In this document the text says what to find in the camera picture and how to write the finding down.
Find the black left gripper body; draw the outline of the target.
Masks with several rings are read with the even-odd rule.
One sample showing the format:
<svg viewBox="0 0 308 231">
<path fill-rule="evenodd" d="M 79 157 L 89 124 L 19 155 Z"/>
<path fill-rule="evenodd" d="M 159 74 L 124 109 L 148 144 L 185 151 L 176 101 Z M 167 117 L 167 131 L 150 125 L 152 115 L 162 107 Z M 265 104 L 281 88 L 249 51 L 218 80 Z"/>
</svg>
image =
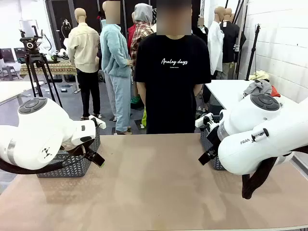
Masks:
<svg viewBox="0 0 308 231">
<path fill-rule="evenodd" d="M 91 148 L 94 141 L 87 141 L 81 145 L 83 156 L 85 158 L 93 158 L 95 151 Z"/>
</svg>

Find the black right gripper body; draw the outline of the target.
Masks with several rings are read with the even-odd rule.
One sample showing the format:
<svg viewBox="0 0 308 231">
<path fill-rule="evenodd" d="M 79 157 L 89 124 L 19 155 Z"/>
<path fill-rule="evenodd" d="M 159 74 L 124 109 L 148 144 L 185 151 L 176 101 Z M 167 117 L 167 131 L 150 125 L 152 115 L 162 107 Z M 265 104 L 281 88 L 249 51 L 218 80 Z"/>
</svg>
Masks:
<svg viewBox="0 0 308 231">
<path fill-rule="evenodd" d="M 210 142 L 210 145 L 207 148 L 208 154 L 218 153 L 218 147 L 220 145 L 220 139 L 218 137 L 218 128 L 219 128 L 219 124 L 212 124 L 209 126 L 209 133 L 206 137 L 207 140 Z"/>
</svg>

